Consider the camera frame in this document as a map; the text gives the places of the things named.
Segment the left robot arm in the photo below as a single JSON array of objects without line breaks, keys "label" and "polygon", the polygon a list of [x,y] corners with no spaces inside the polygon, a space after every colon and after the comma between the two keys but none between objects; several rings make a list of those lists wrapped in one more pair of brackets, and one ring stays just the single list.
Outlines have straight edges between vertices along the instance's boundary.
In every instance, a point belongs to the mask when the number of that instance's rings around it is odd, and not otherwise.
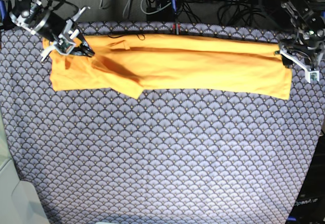
[{"label": "left robot arm", "polygon": [[282,40],[279,54],[294,60],[298,54],[306,62],[308,71],[315,71],[324,56],[324,18],[307,0],[282,0],[281,7],[287,12],[295,28],[296,37]]}]

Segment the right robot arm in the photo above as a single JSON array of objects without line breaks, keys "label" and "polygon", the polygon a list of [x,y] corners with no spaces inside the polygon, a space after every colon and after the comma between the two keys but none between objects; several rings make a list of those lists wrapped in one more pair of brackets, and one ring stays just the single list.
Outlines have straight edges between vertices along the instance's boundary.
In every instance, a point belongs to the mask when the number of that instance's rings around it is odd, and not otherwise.
[{"label": "right robot arm", "polygon": [[[55,13],[64,4],[75,9],[74,14],[66,19]],[[15,0],[5,21],[49,41],[48,47],[41,53],[42,60],[52,51],[65,56],[93,57],[95,52],[76,24],[88,9],[88,6],[78,8],[67,0]]]}]

